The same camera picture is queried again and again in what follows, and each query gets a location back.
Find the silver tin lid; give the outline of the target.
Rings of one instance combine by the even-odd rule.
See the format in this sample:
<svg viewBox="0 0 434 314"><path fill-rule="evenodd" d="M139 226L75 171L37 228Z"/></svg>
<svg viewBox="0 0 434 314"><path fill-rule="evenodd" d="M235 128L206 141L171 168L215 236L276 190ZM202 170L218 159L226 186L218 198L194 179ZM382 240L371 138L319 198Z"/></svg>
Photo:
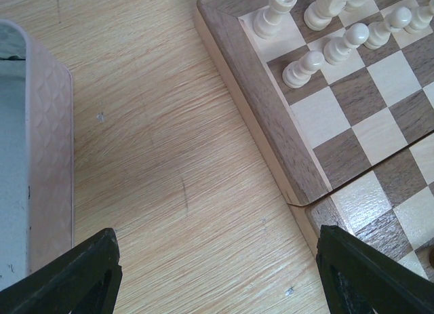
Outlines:
<svg viewBox="0 0 434 314"><path fill-rule="evenodd" d="M73 77L1 21L1 287L74 245Z"/></svg>

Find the wooden chess board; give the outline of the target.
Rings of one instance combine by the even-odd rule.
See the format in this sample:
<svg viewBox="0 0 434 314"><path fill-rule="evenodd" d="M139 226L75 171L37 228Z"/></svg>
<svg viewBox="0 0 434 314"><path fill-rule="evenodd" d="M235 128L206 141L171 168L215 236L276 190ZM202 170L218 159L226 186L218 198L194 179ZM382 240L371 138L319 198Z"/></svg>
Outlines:
<svg viewBox="0 0 434 314"><path fill-rule="evenodd" d="M270 39L253 28L269 0L197 0L196 27L310 249L336 225L432 280L433 0L350 0L322 31L304 22L314 1ZM412 19L384 46L283 82L289 63L398 7Z"/></svg>

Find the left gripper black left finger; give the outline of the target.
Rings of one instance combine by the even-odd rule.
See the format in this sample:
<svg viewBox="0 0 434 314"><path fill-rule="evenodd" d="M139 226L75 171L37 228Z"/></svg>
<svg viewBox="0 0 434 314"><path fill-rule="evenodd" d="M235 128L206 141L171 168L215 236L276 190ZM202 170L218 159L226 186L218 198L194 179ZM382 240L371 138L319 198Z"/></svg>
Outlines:
<svg viewBox="0 0 434 314"><path fill-rule="evenodd" d="M122 279L114 229L105 228L1 291L2 313L112 313Z"/></svg>

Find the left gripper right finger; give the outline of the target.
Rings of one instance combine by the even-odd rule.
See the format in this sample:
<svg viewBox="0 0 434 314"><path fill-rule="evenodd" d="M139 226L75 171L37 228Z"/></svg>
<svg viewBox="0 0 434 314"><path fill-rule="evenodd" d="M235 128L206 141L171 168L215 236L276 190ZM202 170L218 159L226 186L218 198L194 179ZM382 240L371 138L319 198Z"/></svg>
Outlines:
<svg viewBox="0 0 434 314"><path fill-rule="evenodd" d="M432 313L433 283L336 225L323 225L316 263L330 313Z"/></svg>

